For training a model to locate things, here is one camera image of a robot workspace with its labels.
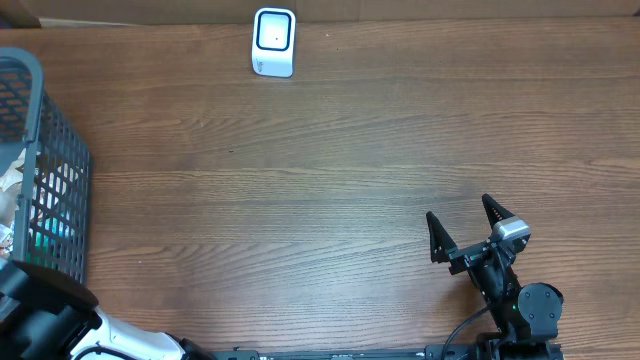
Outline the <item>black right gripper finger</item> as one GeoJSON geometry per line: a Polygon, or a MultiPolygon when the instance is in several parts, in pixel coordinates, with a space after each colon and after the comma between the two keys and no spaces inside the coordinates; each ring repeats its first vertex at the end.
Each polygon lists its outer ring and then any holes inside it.
{"type": "Polygon", "coordinates": [[[515,215],[500,205],[488,193],[482,196],[482,204],[492,230],[510,225],[514,222],[515,215]]]}
{"type": "Polygon", "coordinates": [[[449,262],[450,255],[458,250],[455,241],[433,212],[429,211],[426,214],[426,221],[429,230],[431,262],[449,262]]]}

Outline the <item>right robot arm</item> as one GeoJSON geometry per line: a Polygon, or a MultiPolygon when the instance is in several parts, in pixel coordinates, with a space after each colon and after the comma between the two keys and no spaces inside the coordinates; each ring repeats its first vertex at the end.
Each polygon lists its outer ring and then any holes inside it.
{"type": "Polygon", "coordinates": [[[460,248],[437,216],[429,211],[426,222],[430,259],[447,263],[449,272],[465,272],[478,289],[485,306],[458,325],[442,345],[428,345],[427,359],[562,359],[561,347],[551,343],[558,336],[558,321],[564,296],[548,283],[520,284],[512,269],[517,254],[531,237],[530,226],[500,205],[492,196],[482,196],[491,228],[488,237],[460,248]],[[490,314],[496,330],[481,333],[472,344],[455,345],[457,335],[484,314],[490,314]]]}

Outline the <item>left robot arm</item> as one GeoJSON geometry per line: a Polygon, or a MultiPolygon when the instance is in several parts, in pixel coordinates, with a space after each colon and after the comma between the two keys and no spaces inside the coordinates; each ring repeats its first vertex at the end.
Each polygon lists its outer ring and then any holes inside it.
{"type": "Polygon", "coordinates": [[[99,307],[84,285],[57,270],[1,261],[1,360],[214,360],[190,340],[149,332],[99,307]]]}

